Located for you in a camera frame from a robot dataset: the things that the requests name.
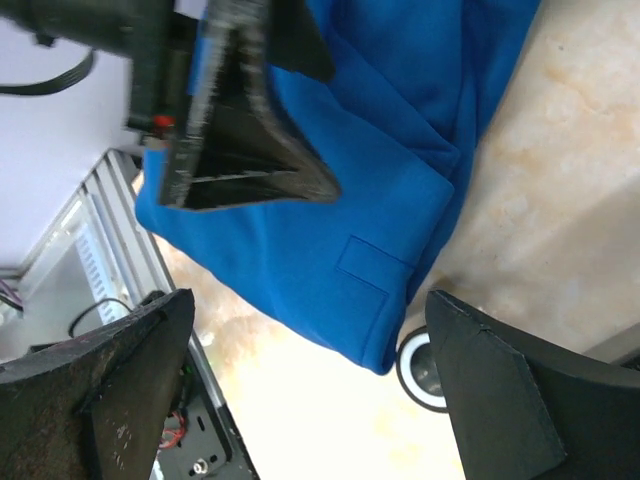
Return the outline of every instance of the screw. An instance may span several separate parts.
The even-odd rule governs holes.
[[[209,464],[201,458],[193,464],[193,471],[196,475],[205,475],[209,471]]]

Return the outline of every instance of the table surface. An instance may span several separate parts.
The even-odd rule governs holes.
[[[445,287],[575,351],[640,312],[640,3],[543,2],[481,145]],[[257,313],[160,241],[264,480],[464,478],[447,416]]]

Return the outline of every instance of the cloth fold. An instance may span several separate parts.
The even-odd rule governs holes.
[[[148,151],[139,222],[300,335],[388,372],[538,4],[308,0],[337,74],[323,85],[272,68],[273,84],[342,198],[172,210],[155,201],[165,153]]]

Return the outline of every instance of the black cable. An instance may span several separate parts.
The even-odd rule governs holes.
[[[92,49],[84,60],[62,75],[58,75],[56,78],[52,78],[46,82],[31,85],[0,85],[0,95],[40,97],[62,92],[87,78],[95,65],[95,59],[96,51]]]
[[[13,308],[14,310],[17,310],[18,312],[24,312],[24,308],[22,308],[21,305],[18,305],[16,302],[14,302],[13,300],[11,300],[8,297],[5,297],[2,294],[0,294],[0,303],[4,303],[5,305],[8,305],[9,307]]]
[[[129,307],[129,305],[127,305],[126,303],[124,303],[122,300],[120,300],[118,298],[103,298],[99,302],[94,303],[90,307],[84,309],[82,312],[80,312],[78,314],[78,316],[76,318],[73,319],[73,321],[69,324],[69,329],[67,330],[67,333],[69,334],[69,337],[70,338],[75,338],[76,337],[76,334],[75,334],[76,327],[82,321],[82,319],[84,317],[86,317],[88,313],[92,312],[93,310],[98,308],[100,305],[102,305],[104,303],[107,303],[107,302],[119,303],[124,308],[126,308],[129,313],[131,313],[133,311],[133,310],[131,310],[131,307]]]

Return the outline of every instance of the wire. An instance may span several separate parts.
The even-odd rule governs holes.
[[[110,297],[109,298],[103,298],[99,302],[94,303],[93,305],[91,305],[88,308],[85,308],[82,312],[80,312],[76,316],[76,318],[73,319],[73,321],[69,324],[69,329],[67,330],[67,333],[69,334],[69,337],[76,338],[75,330],[76,330],[76,327],[78,326],[78,324],[82,321],[82,319],[84,317],[86,317],[87,314],[91,313],[93,310],[98,308],[100,305],[102,305],[104,303],[107,303],[107,302],[119,303],[124,308],[126,308],[129,313],[131,313],[133,311],[133,310],[131,310],[131,307],[129,307],[129,305],[127,305],[126,303],[124,303],[122,300],[120,300],[118,298],[110,298]]]
[[[13,308],[14,310],[17,310],[18,312],[24,312],[24,308],[22,307],[22,305],[16,303],[11,298],[5,297],[2,294],[0,294],[0,303],[4,303],[5,305]]]
[[[91,49],[87,56],[75,67],[46,82],[31,85],[0,85],[0,95],[19,97],[40,97],[62,92],[87,78],[96,63],[96,51]]]
[[[160,445],[158,446],[160,450],[168,450],[169,448],[175,447],[187,434],[187,424],[182,414],[176,410],[171,415],[178,419],[180,426],[177,430],[173,428],[165,428],[162,431],[162,438],[160,439]]]
[[[18,297],[18,295],[16,295],[16,293],[13,291],[13,289],[7,284],[7,282],[5,282],[4,280],[2,280],[0,278],[0,290],[3,290],[4,293],[7,295],[7,297],[11,298],[14,302],[16,302],[18,305],[22,306],[22,300],[20,300],[20,297]]]

